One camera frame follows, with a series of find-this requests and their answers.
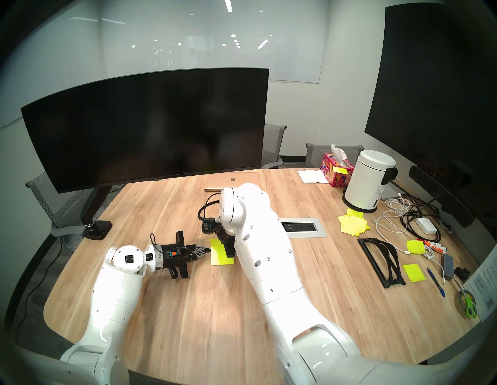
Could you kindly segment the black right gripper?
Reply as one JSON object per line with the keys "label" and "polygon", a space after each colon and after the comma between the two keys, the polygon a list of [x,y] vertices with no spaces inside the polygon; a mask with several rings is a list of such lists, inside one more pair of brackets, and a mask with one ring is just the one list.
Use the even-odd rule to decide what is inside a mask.
{"label": "black right gripper", "polygon": [[215,219],[204,219],[202,220],[202,232],[207,235],[215,234],[224,246],[227,258],[234,258],[235,237],[228,234],[221,223],[215,222]]}

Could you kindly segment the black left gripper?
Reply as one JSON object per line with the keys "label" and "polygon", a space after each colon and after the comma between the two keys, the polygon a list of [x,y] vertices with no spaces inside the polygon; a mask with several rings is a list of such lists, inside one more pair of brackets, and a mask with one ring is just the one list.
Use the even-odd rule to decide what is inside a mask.
{"label": "black left gripper", "polygon": [[170,245],[159,245],[162,255],[162,268],[169,271],[171,278],[188,278],[187,259],[196,261],[210,253],[211,249],[204,246],[188,245],[184,243],[183,231],[177,231],[176,243]]}

